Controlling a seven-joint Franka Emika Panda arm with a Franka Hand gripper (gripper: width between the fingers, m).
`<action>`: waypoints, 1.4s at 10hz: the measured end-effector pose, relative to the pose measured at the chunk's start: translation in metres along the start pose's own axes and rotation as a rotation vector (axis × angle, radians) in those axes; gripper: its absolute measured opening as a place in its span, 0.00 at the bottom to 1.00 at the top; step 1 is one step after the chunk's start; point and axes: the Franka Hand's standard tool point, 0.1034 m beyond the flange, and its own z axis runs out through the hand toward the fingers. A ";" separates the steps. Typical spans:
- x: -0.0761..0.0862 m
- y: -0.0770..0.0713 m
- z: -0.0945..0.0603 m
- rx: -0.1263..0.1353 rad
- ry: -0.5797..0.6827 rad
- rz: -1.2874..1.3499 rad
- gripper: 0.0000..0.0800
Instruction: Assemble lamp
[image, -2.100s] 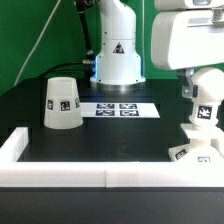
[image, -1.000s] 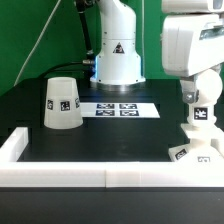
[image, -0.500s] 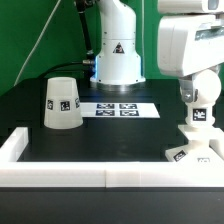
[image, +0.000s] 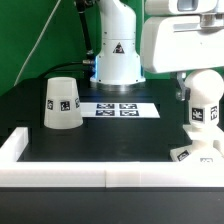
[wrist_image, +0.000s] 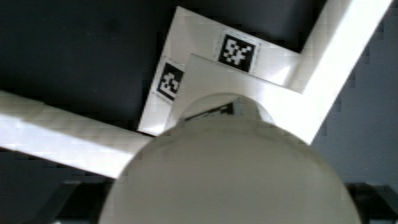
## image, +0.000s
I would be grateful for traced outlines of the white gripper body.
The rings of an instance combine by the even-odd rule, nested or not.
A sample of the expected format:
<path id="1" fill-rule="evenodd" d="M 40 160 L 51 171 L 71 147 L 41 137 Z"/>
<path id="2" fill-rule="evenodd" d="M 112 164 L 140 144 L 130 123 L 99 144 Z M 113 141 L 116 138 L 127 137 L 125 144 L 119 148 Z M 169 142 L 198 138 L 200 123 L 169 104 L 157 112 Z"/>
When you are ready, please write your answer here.
<path id="1" fill-rule="evenodd" d="M 141 34 L 142 67 L 168 73 L 224 66 L 224 29 L 199 22 L 199 16 L 149 18 Z"/>

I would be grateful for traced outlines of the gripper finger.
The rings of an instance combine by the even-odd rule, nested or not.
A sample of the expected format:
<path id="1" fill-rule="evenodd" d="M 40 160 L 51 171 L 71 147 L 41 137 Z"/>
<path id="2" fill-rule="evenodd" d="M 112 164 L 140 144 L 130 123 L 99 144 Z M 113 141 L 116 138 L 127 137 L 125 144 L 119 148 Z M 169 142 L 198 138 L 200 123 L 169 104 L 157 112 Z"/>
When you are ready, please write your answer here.
<path id="1" fill-rule="evenodd" d="M 190 99 L 190 88 L 185 85 L 185 72 L 176 73 L 177 89 L 176 98 L 179 101 L 185 101 Z"/>

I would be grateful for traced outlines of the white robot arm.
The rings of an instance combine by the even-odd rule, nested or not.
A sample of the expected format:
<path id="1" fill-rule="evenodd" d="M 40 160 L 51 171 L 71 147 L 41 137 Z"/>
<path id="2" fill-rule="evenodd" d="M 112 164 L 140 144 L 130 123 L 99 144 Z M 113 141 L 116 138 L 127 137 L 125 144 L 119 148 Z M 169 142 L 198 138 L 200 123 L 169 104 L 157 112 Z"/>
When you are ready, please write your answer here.
<path id="1" fill-rule="evenodd" d="M 136 15 L 120 0 L 99 0 L 101 51 L 91 84 L 125 91 L 145 81 L 143 71 L 174 73 L 177 97 L 186 100 L 188 70 L 224 66 L 224 0 L 146 0 L 140 49 L 135 49 Z"/>

